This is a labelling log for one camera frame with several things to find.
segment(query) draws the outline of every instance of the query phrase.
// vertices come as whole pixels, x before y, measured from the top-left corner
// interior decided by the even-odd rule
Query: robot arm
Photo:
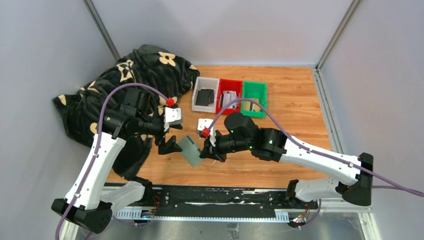
[[[113,163],[121,150],[125,149],[127,139],[132,136],[153,135],[161,155],[182,151],[176,143],[175,136],[168,141],[165,140],[165,134],[169,132],[169,128],[182,129],[181,109],[165,107],[164,114],[161,116],[146,116],[149,97],[145,91],[129,88],[120,108],[106,112],[100,149],[83,183],[81,192],[76,194],[95,154],[98,134],[95,134],[93,146],[85,164],[65,198],[53,201],[51,209],[54,212],[62,216],[68,206],[72,205],[66,219],[98,234],[106,228],[117,211],[143,199],[145,191],[147,191],[146,187],[151,185],[151,182],[149,184],[148,180],[142,181],[141,178],[135,178],[136,181],[129,181],[126,185],[108,194],[102,195],[102,189]]]
[[[212,119],[199,119],[197,133],[201,137],[205,127],[209,127]],[[250,150],[251,154],[260,160],[285,162],[302,165],[327,174],[328,178],[317,180],[292,180],[287,187],[286,198],[290,201],[302,203],[321,198],[340,198],[345,201],[360,205],[371,205],[372,176],[354,168],[359,165],[372,171],[373,156],[362,153],[360,156],[343,155],[332,152],[295,137],[306,147],[298,147],[291,139],[287,138],[280,130],[274,128],[259,128],[252,119],[239,112],[228,115],[224,125],[229,134],[222,135],[214,127],[210,135],[206,136],[204,148],[200,153],[201,158],[209,158],[225,162],[227,153]],[[342,158],[350,164],[344,164],[331,158],[320,156],[311,151],[319,151],[331,156]]]

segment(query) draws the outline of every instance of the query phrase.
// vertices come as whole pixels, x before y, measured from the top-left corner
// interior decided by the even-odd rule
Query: black object in bin
[[[214,90],[213,89],[200,89],[197,92],[196,105],[208,106],[214,103]]]

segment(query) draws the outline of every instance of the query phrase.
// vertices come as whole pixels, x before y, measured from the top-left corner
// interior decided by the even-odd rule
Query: wooden tabletop
[[[268,109],[291,135],[331,150],[324,124],[320,102],[311,69],[308,67],[256,67],[256,66],[196,66],[202,77],[224,78],[267,84]],[[213,119],[214,113],[191,110],[193,91],[186,93],[179,107],[183,111],[183,130],[171,130],[177,142],[189,135],[203,148],[203,139],[196,134],[199,118]],[[216,123],[216,129],[227,134],[225,115]],[[253,118],[260,128],[277,128],[269,117]],[[326,175],[315,170],[283,162],[263,161],[253,157],[250,151],[227,154],[226,162],[204,159],[192,167],[180,153],[158,155],[154,146],[138,176],[154,184],[286,188],[293,179],[313,180]],[[125,182],[113,171],[107,182]]]

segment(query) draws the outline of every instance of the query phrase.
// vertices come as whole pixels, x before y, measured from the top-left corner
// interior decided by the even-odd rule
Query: gray wall
[[[0,3],[0,239],[53,239],[50,210],[88,149],[65,136],[51,99],[113,64],[82,0]]]
[[[375,172],[421,191],[423,19],[421,0],[365,0],[322,69],[347,152],[373,154]],[[372,200],[382,239],[422,239],[423,198],[376,189]]]
[[[352,0],[94,0],[121,56],[159,45],[194,64],[313,65]]]

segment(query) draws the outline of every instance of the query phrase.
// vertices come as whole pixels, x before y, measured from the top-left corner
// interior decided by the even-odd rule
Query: black blanket
[[[53,103],[63,119],[66,135],[80,144],[91,147],[94,134],[97,132],[102,104],[106,96],[119,85],[134,82],[147,84],[177,102],[194,86],[198,76],[199,71],[186,59],[158,46],[142,45],[119,59],[96,80],[81,87],[76,94],[60,95],[53,98]],[[126,88],[116,92],[108,102],[107,108],[113,109],[121,103],[126,92]],[[164,105],[165,99],[154,95],[146,114],[162,114]],[[149,155],[152,142],[150,135],[128,139],[113,164],[113,170],[119,176],[131,180]]]

